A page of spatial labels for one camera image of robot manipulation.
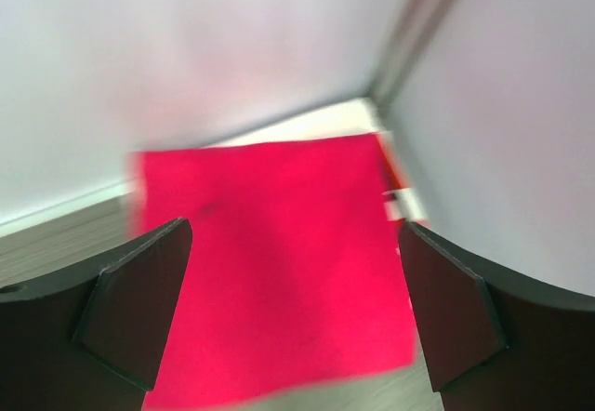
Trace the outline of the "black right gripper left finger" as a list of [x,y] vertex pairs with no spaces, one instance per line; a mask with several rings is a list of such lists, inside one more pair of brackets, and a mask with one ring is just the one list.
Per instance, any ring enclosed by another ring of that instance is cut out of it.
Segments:
[[187,219],[1,289],[4,410],[139,410],[192,246]]

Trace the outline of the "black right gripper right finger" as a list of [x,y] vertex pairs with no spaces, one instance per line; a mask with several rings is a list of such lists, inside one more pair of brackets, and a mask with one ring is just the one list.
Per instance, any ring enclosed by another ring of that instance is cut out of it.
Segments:
[[594,299],[475,255],[407,221],[403,272],[446,410],[591,410]]

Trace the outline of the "pink t shirt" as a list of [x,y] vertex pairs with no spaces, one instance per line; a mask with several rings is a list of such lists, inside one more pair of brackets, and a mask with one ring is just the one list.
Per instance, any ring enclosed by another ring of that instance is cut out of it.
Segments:
[[409,366],[416,326],[374,134],[138,152],[135,230],[192,249],[147,410]]

